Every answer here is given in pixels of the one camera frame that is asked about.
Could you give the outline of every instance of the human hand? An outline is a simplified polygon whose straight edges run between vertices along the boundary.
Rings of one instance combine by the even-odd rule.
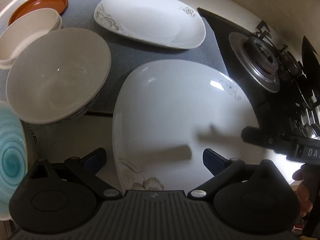
[[[292,175],[292,178],[294,180],[303,180],[302,171],[296,171]],[[312,202],[310,201],[310,190],[303,184],[303,181],[299,184],[296,195],[301,206],[300,216],[303,218],[312,209]]]

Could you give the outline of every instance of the orange plate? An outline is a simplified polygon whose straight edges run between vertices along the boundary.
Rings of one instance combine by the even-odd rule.
[[[20,5],[11,15],[8,26],[21,16],[41,8],[55,9],[59,14],[68,6],[68,0],[28,0]]]

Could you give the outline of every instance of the gray mat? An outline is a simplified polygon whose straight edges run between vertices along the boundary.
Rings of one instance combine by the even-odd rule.
[[[98,25],[93,13],[101,0],[69,0],[68,8],[62,15],[62,28],[79,27],[92,30],[102,36],[111,50],[111,69],[96,103],[90,112],[112,114],[118,93],[124,80],[138,66],[161,59],[184,59],[195,61],[228,75],[213,30],[203,18],[206,28],[204,42],[195,49],[168,49],[116,35]],[[0,99],[5,99],[7,71],[0,71]]]

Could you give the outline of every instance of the silver bolt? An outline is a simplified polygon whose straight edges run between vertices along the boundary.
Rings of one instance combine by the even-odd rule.
[[[191,191],[190,194],[191,194],[191,196],[196,197],[196,198],[205,197],[205,195],[207,195],[207,193],[202,189],[194,189],[193,191]]]
[[[118,196],[120,194],[120,192],[114,188],[110,188],[110,189],[106,189],[103,194],[106,196],[106,197],[115,197],[115,196]]]

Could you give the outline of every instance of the gas burner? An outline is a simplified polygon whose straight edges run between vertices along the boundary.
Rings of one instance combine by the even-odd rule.
[[[229,42],[248,73],[266,90],[278,92],[278,62],[268,46],[257,37],[249,38],[236,32],[230,33]]]

